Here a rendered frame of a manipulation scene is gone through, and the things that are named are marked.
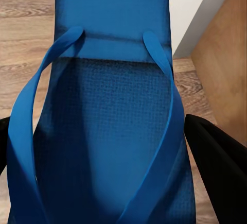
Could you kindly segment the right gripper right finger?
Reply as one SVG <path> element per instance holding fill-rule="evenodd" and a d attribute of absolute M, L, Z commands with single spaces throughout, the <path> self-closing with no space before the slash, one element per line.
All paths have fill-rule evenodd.
<path fill-rule="evenodd" d="M 247 224 L 247 147 L 192 114 L 184 133 L 219 224 Z"/>

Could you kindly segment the sandal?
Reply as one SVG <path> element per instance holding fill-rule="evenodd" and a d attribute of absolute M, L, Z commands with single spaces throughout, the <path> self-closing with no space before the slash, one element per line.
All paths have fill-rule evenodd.
<path fill-rule="evenodd" d="M 169 0 L 55 0 L 54 43 L 10 114 L 7 224 L 196 224 L 184 118 Z"/>

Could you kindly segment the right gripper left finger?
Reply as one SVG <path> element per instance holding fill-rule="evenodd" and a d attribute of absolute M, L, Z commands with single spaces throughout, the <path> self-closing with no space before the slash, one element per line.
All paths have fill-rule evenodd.
<path fill-rule="evenodd" d="M 0 119 L 0 175 L 7 165 L 7 137 L 10 117 Z"/>

